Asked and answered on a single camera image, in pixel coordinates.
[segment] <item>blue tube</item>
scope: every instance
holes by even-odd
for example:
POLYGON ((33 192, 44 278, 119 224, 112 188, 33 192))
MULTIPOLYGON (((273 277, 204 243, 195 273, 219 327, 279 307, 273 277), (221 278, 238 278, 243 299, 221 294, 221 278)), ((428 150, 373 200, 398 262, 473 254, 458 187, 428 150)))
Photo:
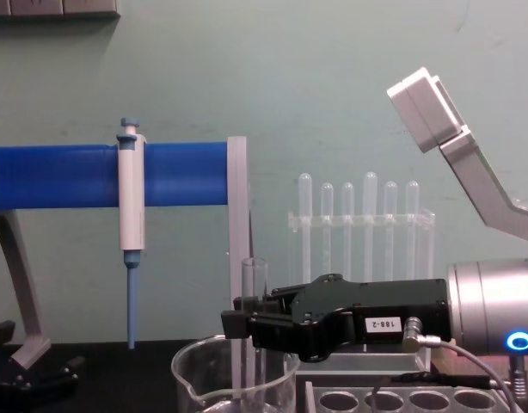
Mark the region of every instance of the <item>blue tube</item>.
MULTIPOLYGON (((145 205, 227 204, 227 144, 148 144, 145 205)), ((117 147, 0 146, 0 210, 119 205, 117 147)))

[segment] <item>glass beaker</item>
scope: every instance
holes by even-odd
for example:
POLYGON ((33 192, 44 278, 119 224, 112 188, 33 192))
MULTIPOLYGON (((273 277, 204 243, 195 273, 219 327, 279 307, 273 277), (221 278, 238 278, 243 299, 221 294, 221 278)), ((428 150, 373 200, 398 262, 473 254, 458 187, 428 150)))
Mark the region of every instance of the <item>glass beaker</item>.
POLYGON ((179 413, 294 413, 294 354, 266 351, 266 377, 260 385, 237 387, 241 368, 231 350, 239 340, 213 336, 189 344, 172 360, 179 413))

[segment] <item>blue led ring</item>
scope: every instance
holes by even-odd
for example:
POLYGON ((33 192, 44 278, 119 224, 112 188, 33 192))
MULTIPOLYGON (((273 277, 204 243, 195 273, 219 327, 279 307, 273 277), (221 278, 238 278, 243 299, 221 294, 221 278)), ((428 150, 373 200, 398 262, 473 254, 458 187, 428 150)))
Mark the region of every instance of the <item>blue led ring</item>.
POLYGON ((516 350, 516 351, 527 350, 528 349, 528 333, 525 333, 523 331, 512 333, 507 338, 507 347, 509 347, 511 350, 516 350))

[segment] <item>metal cylinder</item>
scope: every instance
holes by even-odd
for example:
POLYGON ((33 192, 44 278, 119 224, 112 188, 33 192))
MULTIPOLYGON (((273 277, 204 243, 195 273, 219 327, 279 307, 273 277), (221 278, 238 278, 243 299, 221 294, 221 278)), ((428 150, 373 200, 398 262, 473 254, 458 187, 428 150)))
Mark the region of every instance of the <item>metal cylinder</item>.
POLYGON ((459 346, 478 355, 528 354, 528 259, 454 264, 448 276, 459 346))

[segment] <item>plastic tube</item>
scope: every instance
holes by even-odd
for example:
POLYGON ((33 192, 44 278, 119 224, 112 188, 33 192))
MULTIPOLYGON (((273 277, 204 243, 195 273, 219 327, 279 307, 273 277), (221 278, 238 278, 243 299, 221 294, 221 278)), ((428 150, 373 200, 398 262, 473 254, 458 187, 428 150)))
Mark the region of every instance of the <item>plastic tube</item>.
POLYGON ((334 189, 330 183, 322 185, 323 273, 331 274, 331 218, 333 217, 334 189))
POLYGON ((373 222, 377 214, 377 174, 367 172, 364 178, 363 214, 365 222, 364 280, 373 278, 373 222))
POLYGON ((428 243, 427 243, 427 278, 431 280, 434 275, 434 243, 435 235, 434 229, 436 227, 435 220, 436 215, 434 213, 428 213, 430 219, 430 226, 428 227, 428 243))
POLYGON ((341 191, 341 213, 344 226, 344 254, 343 276, 347 281, 352 280, 352 220, 353 220, 353 185, 346 182, 341 191))
POLYGON ((417 214, 419 213, 419 184, 415 181, 408 182, 405 187, 405 213, 408 215, 408 254, 407 274, 408 280, 415 279, 415 260, 417 244, 417 214))
POLYGON ((298 177, 298 215, 302 226, 302 278, 305 284, 311 281, 312 177, 309 174, 298 177))
POLYGON ((394 224, 397 214, 398 186, 389 181, 384 185, 384 216, 386 228, 384 235, 384 279, 394 280, 394 224))

